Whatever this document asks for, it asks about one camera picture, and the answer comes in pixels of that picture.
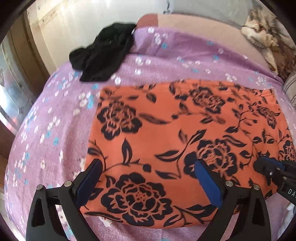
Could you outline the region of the dark wooden window frame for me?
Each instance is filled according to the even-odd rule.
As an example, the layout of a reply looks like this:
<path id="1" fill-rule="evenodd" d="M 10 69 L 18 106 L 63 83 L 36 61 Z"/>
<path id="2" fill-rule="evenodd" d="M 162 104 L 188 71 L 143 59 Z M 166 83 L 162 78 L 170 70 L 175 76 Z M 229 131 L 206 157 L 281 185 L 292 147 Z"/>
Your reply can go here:
<path id="1" fill-rule="evenodd" d="M 36 99 L 50 74 L 34 41 L 27 12 L 15 20 L 1 46 L 9 71 L 15 78 L 18 88 Z"/>

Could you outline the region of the orange black floral garment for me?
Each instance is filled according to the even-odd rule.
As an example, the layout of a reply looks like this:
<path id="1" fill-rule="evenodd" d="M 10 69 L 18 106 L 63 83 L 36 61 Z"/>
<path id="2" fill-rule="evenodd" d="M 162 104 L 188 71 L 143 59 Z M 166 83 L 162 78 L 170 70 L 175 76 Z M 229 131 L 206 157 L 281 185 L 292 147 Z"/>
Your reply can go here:
<path id="1" fill-rule="evenodd" d="M 199 225 L 216 208 L 195 161 L 238 186 L 258 184 L 267 198 L 276 187 L 255 172 L 260 156 L 295 160 L 271 89 L 202 80 L 108 86 L 99 94 L 85 161 L 99 160 L 102 174 L 81 211 L 133 226 Z"/>

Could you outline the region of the pink beige mattress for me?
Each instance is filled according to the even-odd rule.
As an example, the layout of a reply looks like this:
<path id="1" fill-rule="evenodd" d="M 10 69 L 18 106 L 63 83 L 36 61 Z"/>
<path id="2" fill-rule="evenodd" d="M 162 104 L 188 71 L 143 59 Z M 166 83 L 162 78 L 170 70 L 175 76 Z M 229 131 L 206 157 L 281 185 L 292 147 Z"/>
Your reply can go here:
<path id="1" fill-rule="evenodd" d="M 138 22 L 128 62 L 135 78 L 197 77 L 262 87 L 280 81 L 241 32 L 198 16 L 148 14 Z"/>

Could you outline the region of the grey cloth headboard cover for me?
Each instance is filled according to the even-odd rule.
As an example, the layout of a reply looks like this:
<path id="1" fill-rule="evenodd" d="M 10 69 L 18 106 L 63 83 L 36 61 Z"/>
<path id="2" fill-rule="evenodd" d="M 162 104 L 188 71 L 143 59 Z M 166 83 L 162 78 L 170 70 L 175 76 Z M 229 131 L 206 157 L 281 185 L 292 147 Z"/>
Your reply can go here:
<path id="1" fill-rule="evenodd" d="M 164 14 L 200 16 L 241 28 L 256 1 L 248 0 L 180 0 L 167 1 Z"/>

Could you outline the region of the cream brown patterned blanket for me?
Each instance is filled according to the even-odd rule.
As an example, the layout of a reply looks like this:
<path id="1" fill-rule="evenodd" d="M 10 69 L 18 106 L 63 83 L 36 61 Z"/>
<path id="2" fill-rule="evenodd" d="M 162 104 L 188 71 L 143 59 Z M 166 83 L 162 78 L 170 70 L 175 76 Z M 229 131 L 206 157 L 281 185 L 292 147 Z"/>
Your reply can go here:
<path id="1" fill-rule="evenodd" d="M 274 14 L 251 9 L 241 34 L 259 49 L 270 70 L 280 78 L 286 80 L 295 72 L 295 43 Z"/>

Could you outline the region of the black crumpled garment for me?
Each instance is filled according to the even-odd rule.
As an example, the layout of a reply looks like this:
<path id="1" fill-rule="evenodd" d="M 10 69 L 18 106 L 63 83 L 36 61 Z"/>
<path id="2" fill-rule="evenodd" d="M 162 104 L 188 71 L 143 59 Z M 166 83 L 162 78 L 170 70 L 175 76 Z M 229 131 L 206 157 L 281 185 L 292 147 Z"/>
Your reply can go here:
<path id="1" fill-rule="evenodd" d="M 106 82 L 121 66 L 134 43 L 136 24 L 114 23 L 99 33 L 86 48 L 69 54 L 71 66 L 81 71 L 81 82 Z"/>

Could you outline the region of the striped grey pillow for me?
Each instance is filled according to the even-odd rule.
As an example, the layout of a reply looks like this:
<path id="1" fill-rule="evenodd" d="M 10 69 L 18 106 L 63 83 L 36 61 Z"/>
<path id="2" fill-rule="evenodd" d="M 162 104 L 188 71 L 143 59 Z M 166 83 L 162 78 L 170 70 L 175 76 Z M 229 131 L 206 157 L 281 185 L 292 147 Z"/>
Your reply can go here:
<path id="1" fill-rule="evenodd" d="M 293 71 L 288 76 L 282 87 L 284 93 L 287 95 L 288 100 L 291 102 L 294 108 L 296 107 L 296 72 Z"/>

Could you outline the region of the purple floral bedsheet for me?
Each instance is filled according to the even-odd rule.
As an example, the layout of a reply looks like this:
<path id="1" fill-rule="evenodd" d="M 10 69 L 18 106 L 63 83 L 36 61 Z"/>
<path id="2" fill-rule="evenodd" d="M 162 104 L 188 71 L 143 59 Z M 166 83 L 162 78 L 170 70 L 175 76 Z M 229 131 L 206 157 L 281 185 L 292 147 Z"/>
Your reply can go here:
<path id="1" fill-rule="evenodd" d="M 45 87 L 25 117 L 10 151 L 5 174 L 6 210 L 9 219 L 22 235 L 34 192 L 39 184 L 55 188 L 75 179 L 85 165 L 89 136 L 100 91 L 108 86 L 142 86 L 181 80 L 205 80 L 197 77 L 132 76 L 128 56 L 106 82 L 81 82 L 81 73 L 70 63 L 63 65 L 47 81 Z M 285 115 L 295 147 L 295 109 L 282 89 L 282 81 L 264 82 L 262 87 L 243 82 L 230 82 L 257 90 L 271 89 Z M 286 201 L 274 194 L 266 198 L 271 214 L 272 235 L 276 236 L 281 222 L 280 212 Z M 125 225 L 103 216 L 84 214 L 89 225 L 102 240 L 195 240 L 206 224 L 153 228 Z"/>

